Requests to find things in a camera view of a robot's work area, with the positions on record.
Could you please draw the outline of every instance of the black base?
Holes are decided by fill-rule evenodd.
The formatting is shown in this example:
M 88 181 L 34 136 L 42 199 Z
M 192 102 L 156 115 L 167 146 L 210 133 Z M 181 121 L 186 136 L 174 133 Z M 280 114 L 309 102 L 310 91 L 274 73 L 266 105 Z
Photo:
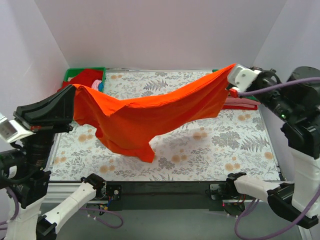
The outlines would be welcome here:
M 121 186 L 121 198 L 112 201 L 109 210 L 209 209 L 223 211 L 222 199 L 212 200 L 205 191 L 225 181 L 108 181 Z

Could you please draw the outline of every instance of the pink cloth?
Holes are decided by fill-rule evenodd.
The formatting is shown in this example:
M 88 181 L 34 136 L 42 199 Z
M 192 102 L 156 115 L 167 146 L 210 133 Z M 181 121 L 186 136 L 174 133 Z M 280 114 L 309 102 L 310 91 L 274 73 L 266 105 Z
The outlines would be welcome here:
M 260 105 L 260 102 L 254 101 L 247 98 L 234 98 L 232 96 L 228 96 L 225 100 L 224 106 L 230 106 L 228 109 L 239 109 L 248 108 L 248 109 L 257 109 L 257 106 Z
M 95 81 L 92 83 L 91 88 L 94 89 L 94 90 L 99 91 L 99 84 L 100 84 L 100 83 L 102 83 L 101 80 L 99 80 L 99 79 L 95 80 Z

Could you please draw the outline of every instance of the white wall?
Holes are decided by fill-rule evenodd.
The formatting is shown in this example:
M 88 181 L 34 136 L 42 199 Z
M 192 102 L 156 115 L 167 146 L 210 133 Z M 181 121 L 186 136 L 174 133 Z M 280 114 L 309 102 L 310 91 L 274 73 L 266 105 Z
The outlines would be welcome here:
M 71 67 L 252 65 L 286 0 L 35 0 Z
M 11 119 L 17 106 L 56 92 L 69 66 L 34 0 L 0 0 L 0 33 L 0 112 Z M 0 141 L 0 152 L 9 148 Z M 0 204 L 2 222 L 9 207 L 4 190 Z
M 276 69 L 283 82 L 296 67 L 320 69 L 319 12 L 318 0 L 288 0 L 255 59 L 255 66 Z M 293 180 L 294 162 L 287 139 L 280 131 L 283 123 L 267 109 L 263 111 L 263 118 L 282 172 L 289 180 Z M 310 232 L 314 240 L 320 239 L 319 224 Z

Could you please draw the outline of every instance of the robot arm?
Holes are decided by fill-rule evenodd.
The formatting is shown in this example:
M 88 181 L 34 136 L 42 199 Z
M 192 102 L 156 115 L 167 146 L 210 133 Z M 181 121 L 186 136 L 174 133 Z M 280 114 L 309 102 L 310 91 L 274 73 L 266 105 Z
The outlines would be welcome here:
M 320 71 L 298 67 L 288 81 L 312 77 L 320 77 Z M 320 83 L 300 83 L 263 92 L 262 89 L 281 83 L 275 72 L 241 65 L 234 67 L 228 81 L 231 95 L 255 91 L 253 96 L 285 122 L 281 131 L 294 159 L 295 178 L 294 184 L 277 186 L 240 172 L 227 179 L 227 188 L 268 202 L 278 216 L 292 222 L 320 186 Z M 309 229 L 319 222 L 318 215 L 320 203 L 316 201 L 298 225 Z
M 7 222 L 5 240 L 54 240 L 75 212 L 106 192 L 105 180 L 93 173 L 82 178 L 80 187 L 61 204 L 39 217 L 51 174 L 44 168 L 55 134 L 72 130 L 75 90 L 68 86 L 40 102 L 19 106 L 14 120 L 0 116 L 0 137 L 16 148 L 0 155 L 0 189 L 10 187 L 18 200 L 18 215 Z M 13 198 L 9 203 L 15 209 Z
M 311 72 L 320 76 L 320 71 Z M 298 74 L 300 78 L 309 77 L 303 69 L 293 76 Z M 228 81 L 228 89 L 234 95 L 280 83 L 273 71 L 239 65 L 234 67 Z M 20 106 L 12 121 L 0 115 L 0 136 L 16 148 L 0 155 L 0 189 L 10 187 L 20 208 L 18 218 L 8 222 L 6 240 L 55 239 L 62 225 L 83 204 L 100 196 L 106 186 L 101 177 L 92 174 L 82 179 L 74 194 L 38 218 L 51 174 L 44 169 L 54 136 L 72 130 L 75 91 L 70 85 L 43 101 Z M 268 202 L 278 216 L 292 222 L 320 184 L 320 84 L 297 84 L 254 96 L 285 122 L 281 130 L 288 138 L 295 160 L 295 184 L 264 182 L 239 172 L 227 178 L 225 190 L 232 196 L 247 194 Z M 22 146 L 16 144 L 17 140 L 21 140 Z M 316 225 L 319 214 L 320 203 L 316 202 L 298 225 L 307 229 Z

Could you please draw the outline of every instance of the red cloth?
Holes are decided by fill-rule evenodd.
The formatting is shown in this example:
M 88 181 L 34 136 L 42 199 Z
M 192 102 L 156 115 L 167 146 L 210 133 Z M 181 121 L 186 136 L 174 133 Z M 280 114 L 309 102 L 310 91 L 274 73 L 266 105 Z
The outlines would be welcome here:
M 164 95 L 126 100 L 75 84 L 73 119 L 95 127 L 95 136 L 112 152 L 152 163 L 152 138 L 185 123 L 218 115 L 229 94 L 227 76 L 234 66 Z
M 80 85 L 91 88 L 95 80 L 102 80 L 103 74 L 104 74 L 103 71 L 86 68 L 85 70 L 80 72 L 77 76 L 72 78 L 71 81 L 64 81 L 62 83 L 62 87 L 58 91 L 62 90 L 63 88 L 65 88 L 70 84 L 80 84 Z

